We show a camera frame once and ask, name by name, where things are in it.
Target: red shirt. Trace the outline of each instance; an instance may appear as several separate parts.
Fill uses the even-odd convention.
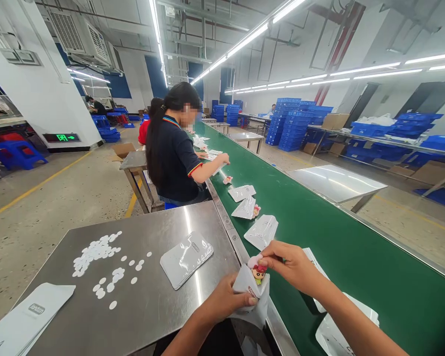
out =
[[[146,120],[140,125],[140,130],[138,131],[138,142],[141,144],[147,143],[148,125],[150,125],[150,120]]]

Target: navy polo shirt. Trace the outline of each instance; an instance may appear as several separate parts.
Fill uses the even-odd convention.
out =
[[[158,195],[179,202],[195,199],[199,188],[191,173],[202,163],[194,153],[188,134],[174,118],[164,116],[152,145],[164,173],[163,183],[157,188]]]

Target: concrete floor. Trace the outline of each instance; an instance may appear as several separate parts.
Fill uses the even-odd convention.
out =
[[[137,136],[137,127],[125,129],[121,143],[137,148]],[[67,230],[142,214],[120,163],[109,159],[111,146],[52,154],[48,164],[0,180],[0,319]],[[415,186],[408,181],[328,154],[287,153],[263,143],[260,155],[284,171],[328,162],[389,185],[359,215],[445,268],[445,207],[411,193]]]

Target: black hair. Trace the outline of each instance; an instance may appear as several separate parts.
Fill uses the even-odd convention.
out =
[[[155,97],[152,99],[150,110],[148,111],[148,116],[153,119],[153,116],[157,113],[157,110],[163,105],[163,99]]]
[[[147,132],[146,157],[147,169],[153,184],[157,188],[161,187],[165,180],[160,159],[158,157],[157,147],[154,142],[159,135],[163,123],[163,117],[167,109],[174,111],[182,111],[185,105],[190,105],[192,109],[201,111],[201,99],[198,92],[190,83],[181,82],[176,84],[163,99],[163,104],[153,98],[152,105],[149,110],[151,118]]]

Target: green conveyor belt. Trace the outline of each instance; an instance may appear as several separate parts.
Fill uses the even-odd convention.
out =
[[[443,275],[215,129],[200,122],[195,131],[210,138],[210,149],[229,154],[231,164],[222,171],[233,176],[234,187],[254,186],[261,215],[279,222],[277,240],[310,247],[330,279],[378,312],[381,329],[410,355],[445,355]],[[230,215],[238,203],[222,179],[217,174],[211,181]],[[231,220],[249,255],[256,255],[243,238],[254,221]],[[325,355],[315,339],[324,315],[273,271],[270,280],[270,296],[300,354]]]

